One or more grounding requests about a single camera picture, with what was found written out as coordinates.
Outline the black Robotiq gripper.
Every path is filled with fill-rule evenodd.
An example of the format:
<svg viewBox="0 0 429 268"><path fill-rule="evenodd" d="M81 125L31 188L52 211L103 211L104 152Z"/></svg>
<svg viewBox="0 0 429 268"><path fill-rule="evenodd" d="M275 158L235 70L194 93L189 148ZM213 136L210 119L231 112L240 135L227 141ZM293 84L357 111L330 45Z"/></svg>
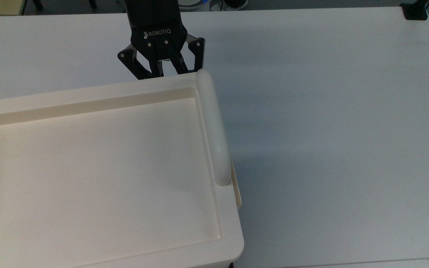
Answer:
<svg viewBox="0 0 429 268"><path fill-rule="evenodd" d="M196 73L204 67L206 41L188 35L180 12L128 11L127 16L131 28L131 45L119 51L117 57L138 80L162 77L162 63L158 60L169 59L169 56L177 74ZM184 43L187 43L194 55L192 70L186 66L181 53ZM165 51L167 44L169 56ZM148 54L150 49L155 50L157 58L154 51ZM147 59L149 70L138 61L137 51Z"/></svg>

